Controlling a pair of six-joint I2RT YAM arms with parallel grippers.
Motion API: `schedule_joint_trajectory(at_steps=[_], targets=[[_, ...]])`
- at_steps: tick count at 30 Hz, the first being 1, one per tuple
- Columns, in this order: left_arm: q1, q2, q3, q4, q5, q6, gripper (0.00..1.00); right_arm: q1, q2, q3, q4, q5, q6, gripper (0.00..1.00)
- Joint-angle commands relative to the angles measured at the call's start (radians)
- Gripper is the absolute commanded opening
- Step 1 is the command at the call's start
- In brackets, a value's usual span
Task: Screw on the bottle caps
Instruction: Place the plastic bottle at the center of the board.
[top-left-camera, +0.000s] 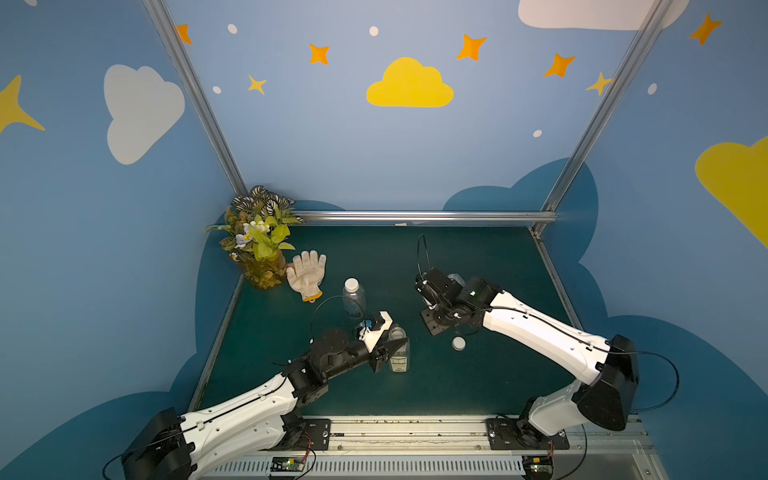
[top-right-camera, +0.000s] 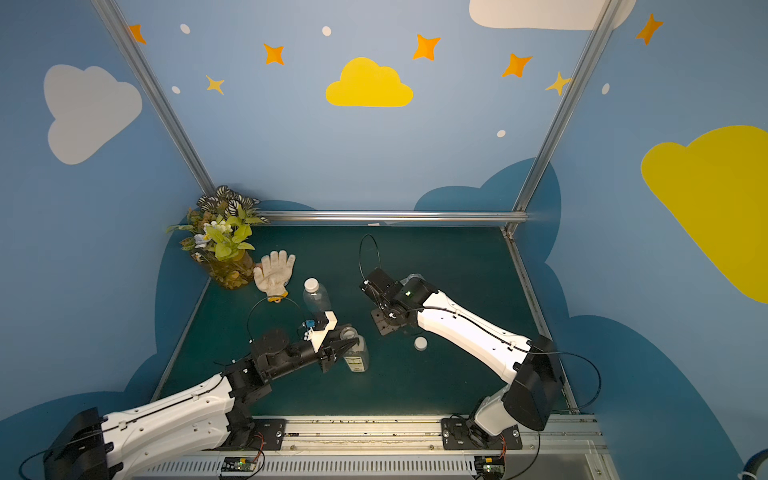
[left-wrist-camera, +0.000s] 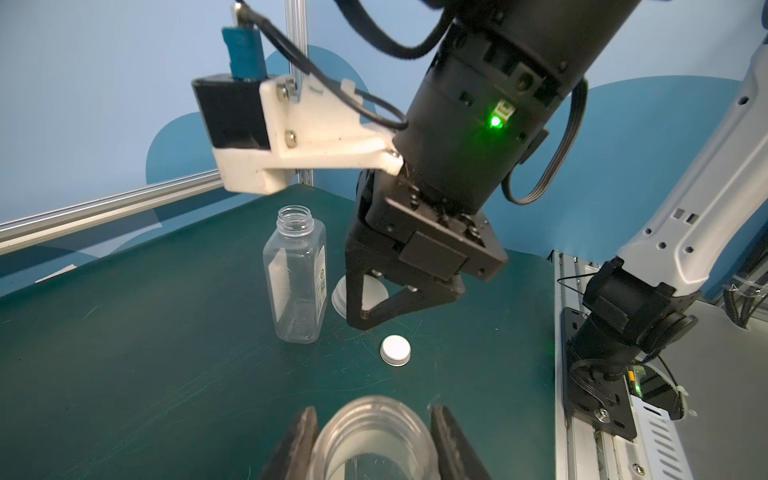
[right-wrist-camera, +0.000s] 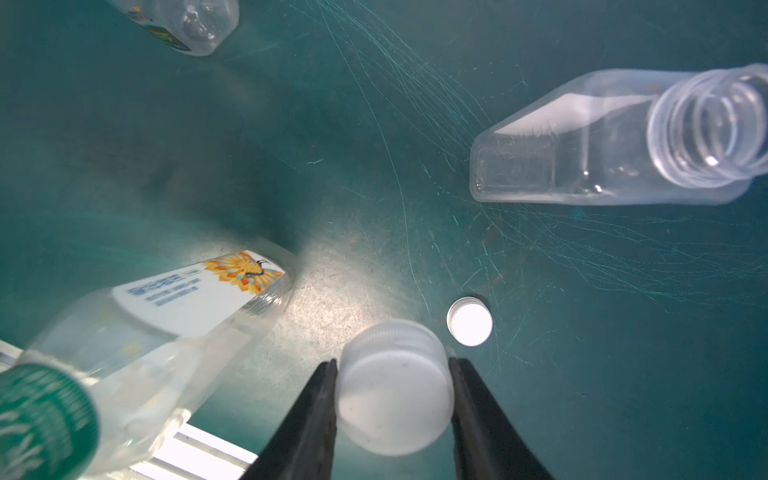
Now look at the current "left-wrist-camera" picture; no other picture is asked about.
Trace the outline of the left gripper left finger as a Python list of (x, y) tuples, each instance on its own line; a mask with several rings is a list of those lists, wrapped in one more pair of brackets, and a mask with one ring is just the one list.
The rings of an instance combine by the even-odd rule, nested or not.
[(301, 410), (285, 431), (259, 480), (305, 480), (319, 434), (314, 406)]

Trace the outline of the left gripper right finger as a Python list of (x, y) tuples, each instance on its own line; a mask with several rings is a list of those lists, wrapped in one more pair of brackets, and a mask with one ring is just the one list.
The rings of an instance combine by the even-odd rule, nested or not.
[(430, 413), (430, 433), (435, 444), (442, 480), (490, 480), (491, 477), (452, 412), (435, 405)]

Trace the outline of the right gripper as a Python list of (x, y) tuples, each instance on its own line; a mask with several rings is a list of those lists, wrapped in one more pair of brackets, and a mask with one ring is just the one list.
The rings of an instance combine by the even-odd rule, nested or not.
[[(357, 213), (345, 241), (347, 324), (369, 330), (396, 317), (457, 301), (466, 291), (460, 273), (489, 280), (508, 256), (483, 211), (452, 212), (431, 202), (406, 177), (366, 169), (356, 187)], [(406, 286), (370, 309), (363, 307), (364, 275), (371, 269)]]

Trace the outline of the tall clear labelled bottle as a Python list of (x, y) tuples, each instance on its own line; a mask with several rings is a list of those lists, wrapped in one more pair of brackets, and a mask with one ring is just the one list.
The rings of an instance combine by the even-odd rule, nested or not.
[(429, 429), (402, 402), (372, 395), (344, 405), (313, 446), (308, 479), (438, 479)]

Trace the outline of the square clear plastic bottle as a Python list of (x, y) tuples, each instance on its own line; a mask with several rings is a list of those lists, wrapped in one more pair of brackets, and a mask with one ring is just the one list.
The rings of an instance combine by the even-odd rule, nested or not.
[(263, 249), (263, 263), (277, 337), (311, 344), (321, 332), (327, 307), (327, 248), (324, 223), (302, 205), (282, 207)]

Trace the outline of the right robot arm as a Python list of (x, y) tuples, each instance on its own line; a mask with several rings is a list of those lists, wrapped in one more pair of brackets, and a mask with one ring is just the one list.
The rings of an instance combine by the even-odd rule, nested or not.
[(643, 1), (587, 72), (584, 124), (527, 207), (486, 205), (513, 252), (490, 284), (388, 322), (362, 341), (370, 392), (420, 414), (553, 418), (559, 287), (545, 256), (603, 262), (655, 213), (734, 100), (766, 30), (759, 1)]

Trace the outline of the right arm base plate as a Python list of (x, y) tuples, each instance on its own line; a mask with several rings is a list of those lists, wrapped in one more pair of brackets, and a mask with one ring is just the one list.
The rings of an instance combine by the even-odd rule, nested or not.
[(566, 412), (599, 431), (635, 439), (626, 377), (629, 355), (638, 349), (622, 343), (592, 315), (565, 308), (560, 319)]

